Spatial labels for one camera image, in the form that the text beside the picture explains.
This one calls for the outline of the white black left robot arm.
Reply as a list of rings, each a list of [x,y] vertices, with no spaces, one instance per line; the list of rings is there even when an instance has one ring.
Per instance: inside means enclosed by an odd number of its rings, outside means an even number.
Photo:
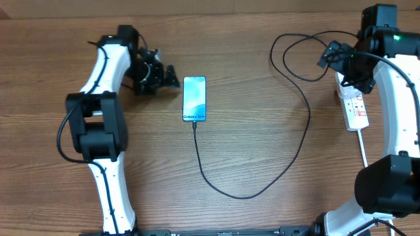
[[[66,116],[56,137],[59,154],[64,127],[70,127],[78,162],[86,164],[95,179],[103,214],[100,235],[140,235],[124,173],[128,129],[119,100],[125,77],[132,79],[135,95],[153,95],[161,87],[179,88],[172,65],[164,66],[158,49],[138,43],[143,36],[132,25],[120,25],[115,35],[94,43],[98,56],[91,76],[78,93],[66,97]]]

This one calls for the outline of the blue Galaxy smartphone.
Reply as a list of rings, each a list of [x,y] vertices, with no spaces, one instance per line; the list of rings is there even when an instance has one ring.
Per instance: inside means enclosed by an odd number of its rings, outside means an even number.
[[[206,101],[206,77],[184,77],[182,103],[183,121],[206,121]]]

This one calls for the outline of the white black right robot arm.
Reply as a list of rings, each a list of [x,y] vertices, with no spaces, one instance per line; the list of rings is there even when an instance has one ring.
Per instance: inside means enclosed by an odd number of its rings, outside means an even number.
[[[363,10],[354,46],[330,42],[319,66],[364,94],[377,88],[384,124],[382,157],[363,168],[351,200],[323,213],[310,235],[366,235],[376,224],[419,213],[419,34],[400,31],[397,7]]]

